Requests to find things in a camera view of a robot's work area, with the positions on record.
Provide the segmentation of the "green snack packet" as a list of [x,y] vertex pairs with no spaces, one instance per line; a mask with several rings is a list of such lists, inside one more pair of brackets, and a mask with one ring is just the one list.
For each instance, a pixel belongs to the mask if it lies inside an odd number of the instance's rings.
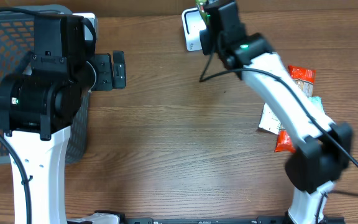
[[208,0],[196,0],[195,2],[196,2],[196,6],[198,8],[198,11],[200,13],[202,20],[208,26],[210,15],[208,12],[206,12],[206,7],[208,6],[209,1]]

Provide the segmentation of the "white tube gold cap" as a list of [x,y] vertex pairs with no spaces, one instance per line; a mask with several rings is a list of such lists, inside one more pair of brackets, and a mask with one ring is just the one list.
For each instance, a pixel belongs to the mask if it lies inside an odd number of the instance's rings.
[[264,104],[259,128],[273,134],[278,134],[281,128],[281,122],[270,109],[268,104]]

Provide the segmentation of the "spaghetti pack red ends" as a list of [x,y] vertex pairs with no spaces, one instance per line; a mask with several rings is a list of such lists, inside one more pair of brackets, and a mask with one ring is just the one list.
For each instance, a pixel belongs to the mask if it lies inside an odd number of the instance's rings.
[[[296,67],[294,65],[289,65],[289,74],[294,80],[294,82],[298,85],[301,91],[307,96],[313,96],[313,88],[315,83],[316,71],[310,70],[302,67]],[[282,152],[288,151],[291,153],[295,152],[295,148],[293,147],[292,141],[283,127],[280,125],[280,129],[278,130],[278,137],[275,146],[274,152]]]

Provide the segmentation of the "teal wipes packet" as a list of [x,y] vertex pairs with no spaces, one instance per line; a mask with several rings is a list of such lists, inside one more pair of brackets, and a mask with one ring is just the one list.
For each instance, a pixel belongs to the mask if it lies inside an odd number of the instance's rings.
[[312,102],[312,104],[317,107],[317,109],[322,112],[323,114],[325,114],[324,108],[323,108],[323,103],[320,97],[318,96],[312,96],[309,97],[309,100]]

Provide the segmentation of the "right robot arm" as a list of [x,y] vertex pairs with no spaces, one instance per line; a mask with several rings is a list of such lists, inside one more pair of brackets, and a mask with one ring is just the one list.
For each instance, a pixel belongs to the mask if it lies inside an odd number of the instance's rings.
[[285,164],[294,185],[286,223],[322,223],[327,194],[349,165],[352,128],[337,125],[315,107],[260,33],[249,35],[235,1],[197,1],[206,29],[205,55],[217,54],[227,72],[249,85],[268,104],[290,136],[295,152]]

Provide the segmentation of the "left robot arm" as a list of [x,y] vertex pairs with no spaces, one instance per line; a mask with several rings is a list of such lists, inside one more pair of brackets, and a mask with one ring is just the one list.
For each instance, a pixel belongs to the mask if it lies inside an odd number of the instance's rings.
[[31,73],[0,82],[16,223],[68,223],[65,158],[75,117],[88,93],[126,85],[123,52],[95,52],[96,25],[93,14],[36,15]]

